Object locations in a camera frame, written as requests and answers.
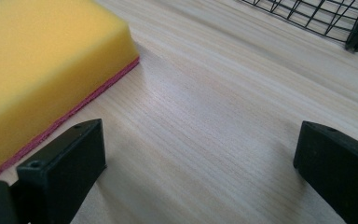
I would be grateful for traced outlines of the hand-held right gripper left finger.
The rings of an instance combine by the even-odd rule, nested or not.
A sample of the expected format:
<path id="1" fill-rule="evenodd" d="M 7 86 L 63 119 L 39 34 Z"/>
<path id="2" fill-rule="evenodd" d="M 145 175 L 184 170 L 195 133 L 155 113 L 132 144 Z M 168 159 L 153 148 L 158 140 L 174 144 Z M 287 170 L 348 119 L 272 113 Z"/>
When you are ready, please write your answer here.
<path id="1" fill-rule="evenodd" d="M 17 168 L 21 224 L 69 224 L 106 168 L 103 122 L 81 122 Z"/>

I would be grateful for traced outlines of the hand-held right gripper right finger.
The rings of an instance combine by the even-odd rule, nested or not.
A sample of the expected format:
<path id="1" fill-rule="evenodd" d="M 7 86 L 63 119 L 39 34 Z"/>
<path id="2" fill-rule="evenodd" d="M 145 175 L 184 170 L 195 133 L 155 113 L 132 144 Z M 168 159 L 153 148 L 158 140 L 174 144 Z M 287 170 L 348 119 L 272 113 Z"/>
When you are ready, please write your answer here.
<path id="1" fill-rule="evenodd" d="M 358 224 L 358 141 L 304 121 L 294 167 L 347 224 Z"/>

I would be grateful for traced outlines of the yellow sponge with pink base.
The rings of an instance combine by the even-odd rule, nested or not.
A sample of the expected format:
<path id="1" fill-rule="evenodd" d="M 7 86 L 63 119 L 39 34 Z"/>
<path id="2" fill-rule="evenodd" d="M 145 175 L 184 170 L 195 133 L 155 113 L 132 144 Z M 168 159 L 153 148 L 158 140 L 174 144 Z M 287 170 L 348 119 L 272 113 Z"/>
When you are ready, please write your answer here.
<path id="1" fill-rule="evenodd" d="M 0 173 L 138 62 L 95 0 L 0 0 Z"/>

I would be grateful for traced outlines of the black wire basket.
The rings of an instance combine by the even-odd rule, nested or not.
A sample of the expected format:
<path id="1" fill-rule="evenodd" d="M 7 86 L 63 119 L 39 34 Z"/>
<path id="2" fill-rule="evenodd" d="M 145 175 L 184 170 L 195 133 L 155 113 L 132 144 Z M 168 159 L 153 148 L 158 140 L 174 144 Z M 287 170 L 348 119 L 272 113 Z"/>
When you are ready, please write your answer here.
<path id="1" fill-rule="evenodd" d="M 240 0 L 358 52 L 358 0 Z"/>

